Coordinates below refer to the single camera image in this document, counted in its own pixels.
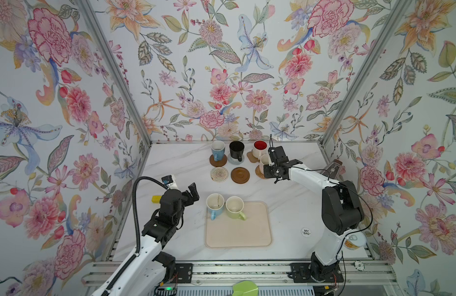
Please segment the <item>cream mug pink handle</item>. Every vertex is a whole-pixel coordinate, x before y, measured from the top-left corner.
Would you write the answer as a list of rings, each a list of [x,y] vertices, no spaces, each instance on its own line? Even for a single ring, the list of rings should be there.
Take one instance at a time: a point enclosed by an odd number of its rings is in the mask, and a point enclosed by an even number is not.
[[[264,176],[265,175],[265,166],[271,166],[272,161],[269,154],[263,154],[260,158],[259,169],[260,173]]]

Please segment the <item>round woven rattan coaster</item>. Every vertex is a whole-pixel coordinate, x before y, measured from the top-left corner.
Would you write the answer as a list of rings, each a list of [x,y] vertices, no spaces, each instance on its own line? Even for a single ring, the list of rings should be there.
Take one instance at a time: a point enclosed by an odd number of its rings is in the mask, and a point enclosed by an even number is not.
[[[265,176],[264,176],[264,174],[261,172],[259,166],[256,166],[256,168],[255,168],[255,173],[256,173],[256,176],[259,177],[259,178],[261,178],[262,180],[265,180],[265,179],[266,179]]]

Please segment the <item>blue mug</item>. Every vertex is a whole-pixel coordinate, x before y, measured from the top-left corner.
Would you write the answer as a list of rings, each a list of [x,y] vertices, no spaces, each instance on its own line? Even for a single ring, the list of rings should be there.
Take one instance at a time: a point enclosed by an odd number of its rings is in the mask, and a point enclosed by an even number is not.
[[[225,199],[221,194],[214,193],[207,197],[208,218],[213,221],[224,211]]]
[[[211,152],[215,162],[222,161],[225,156],[226,145],[223,141],[213,141],[211,144]]]

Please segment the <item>multicolour stitched round coaster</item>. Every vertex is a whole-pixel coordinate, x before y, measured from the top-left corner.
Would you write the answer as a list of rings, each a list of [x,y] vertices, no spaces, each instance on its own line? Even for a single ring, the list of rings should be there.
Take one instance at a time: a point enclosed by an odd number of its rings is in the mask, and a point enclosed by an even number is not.
[[[229,177],[229,172],[224,167],[215,167],[210,171],[210,177],[217,183],[224,182]]]

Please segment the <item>red and white mug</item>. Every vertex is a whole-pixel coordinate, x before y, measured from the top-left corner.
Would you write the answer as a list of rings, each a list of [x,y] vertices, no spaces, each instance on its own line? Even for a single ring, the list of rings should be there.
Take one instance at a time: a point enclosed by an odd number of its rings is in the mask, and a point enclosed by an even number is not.
[[[267,153],[267,147],[267,142],[263,140],[256,141],[251,153],[256,159],[261,160],[262,156]]]

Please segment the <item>round wooden coaster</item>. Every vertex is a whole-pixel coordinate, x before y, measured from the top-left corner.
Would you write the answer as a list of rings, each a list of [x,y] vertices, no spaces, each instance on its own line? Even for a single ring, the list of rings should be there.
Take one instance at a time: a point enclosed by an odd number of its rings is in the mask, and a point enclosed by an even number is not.
[[[211,155],[210,158],[209,158],[209,163],[213,166],[213,167],[223,167],[225,164],[227,164],[228,162],[228,158],[226,155],[224,155],[222,157],[221,160],[218,160],[218,161],[215,161],[214,159],[214,156]]]

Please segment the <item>flower-shaped cork coaster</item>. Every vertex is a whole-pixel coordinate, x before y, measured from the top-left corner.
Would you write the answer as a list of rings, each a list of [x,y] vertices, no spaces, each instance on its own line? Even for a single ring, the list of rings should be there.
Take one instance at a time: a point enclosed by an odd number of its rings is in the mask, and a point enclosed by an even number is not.
[[[249,161],[250,161],[251,163],[258,163],[258,162],[259,162],[259,159],[256,158],[256,157],[253,155],[252,151],[249,151],[249,152],[247,153],[247,158],[249,159]]]

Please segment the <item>ridged brown wooden coaster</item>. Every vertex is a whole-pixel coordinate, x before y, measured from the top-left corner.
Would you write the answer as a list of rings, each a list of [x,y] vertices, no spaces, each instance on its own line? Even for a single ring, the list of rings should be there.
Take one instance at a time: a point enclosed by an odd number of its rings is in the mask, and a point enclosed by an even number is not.
[[[242,185],[249,181],[250,172],[246,168],[237,167],[231,171],[230,177],[233,182]]]

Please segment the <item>cream mug green handle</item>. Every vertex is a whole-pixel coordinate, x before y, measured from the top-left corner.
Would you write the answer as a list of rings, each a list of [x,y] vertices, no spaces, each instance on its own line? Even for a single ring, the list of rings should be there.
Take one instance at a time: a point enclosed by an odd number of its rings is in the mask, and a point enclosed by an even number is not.
[[[226,201],[226,210],[229,218],[245,221],[247,219],[244,210],[244,201],[238,196],[229,197]]]

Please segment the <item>black mug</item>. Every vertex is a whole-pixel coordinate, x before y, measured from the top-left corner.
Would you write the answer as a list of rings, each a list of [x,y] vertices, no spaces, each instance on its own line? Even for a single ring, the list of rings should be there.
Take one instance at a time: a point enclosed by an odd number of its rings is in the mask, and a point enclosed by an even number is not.
[[[233,141],[229,144],[230,156],[234,159],[242,160],[245,145],[241,141]]]

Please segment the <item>grey-blue woven round coaster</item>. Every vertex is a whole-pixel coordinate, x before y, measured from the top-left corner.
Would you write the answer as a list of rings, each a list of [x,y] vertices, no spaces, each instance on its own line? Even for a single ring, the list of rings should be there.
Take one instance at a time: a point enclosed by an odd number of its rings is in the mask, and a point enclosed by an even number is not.
[[[230,155],[228,156],[228,162],[233,165],[241,165],[245,161],[245,156],[242,156],[242,160],[240,161],[239,159],[234,159]]]

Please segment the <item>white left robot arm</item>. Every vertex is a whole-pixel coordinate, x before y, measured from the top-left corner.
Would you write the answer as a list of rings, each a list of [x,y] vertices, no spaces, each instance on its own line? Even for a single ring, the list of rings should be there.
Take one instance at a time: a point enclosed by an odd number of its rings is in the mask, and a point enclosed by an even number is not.
[[[182,227],[185,208],[199,199],[195,183],[184,192],[168,188],[161,196],[159,208],[138,232],[134,250],[93,295],[149,296],[158,287],[174,281],[176,259],[163,249]]]

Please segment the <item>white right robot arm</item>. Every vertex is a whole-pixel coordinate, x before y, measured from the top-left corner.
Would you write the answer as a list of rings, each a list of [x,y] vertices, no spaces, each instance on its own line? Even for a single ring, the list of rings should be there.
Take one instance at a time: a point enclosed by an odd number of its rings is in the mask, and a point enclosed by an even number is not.
[[[294,181],[321,199],[323,235],[314,247],[309,264],[309,277],[324,282],[339,267],[338,255],[346,237],[357,232],[365,218],[360,195],[351,181],[338,181],[313,170],[297,159],[270,154],[270,164],[263,166],[265,178]]]

